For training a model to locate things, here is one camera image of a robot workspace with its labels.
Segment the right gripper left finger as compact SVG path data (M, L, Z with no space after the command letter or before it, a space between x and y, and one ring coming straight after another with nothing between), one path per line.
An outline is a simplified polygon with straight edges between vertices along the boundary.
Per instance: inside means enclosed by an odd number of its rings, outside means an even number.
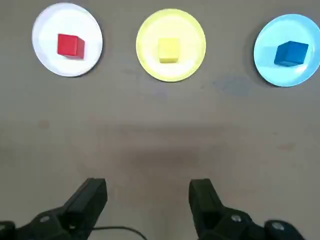
M2 240L87 240L108 200L106 180L88 178L64 205L39 213L16 227L0 222Z

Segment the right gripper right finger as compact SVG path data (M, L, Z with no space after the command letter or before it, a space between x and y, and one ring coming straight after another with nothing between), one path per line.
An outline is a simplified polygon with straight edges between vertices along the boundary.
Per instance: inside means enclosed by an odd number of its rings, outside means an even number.
M208 178L192 179L188 201L199 240L303 240L290 223L271 219L260 226L243 211L222 204Z

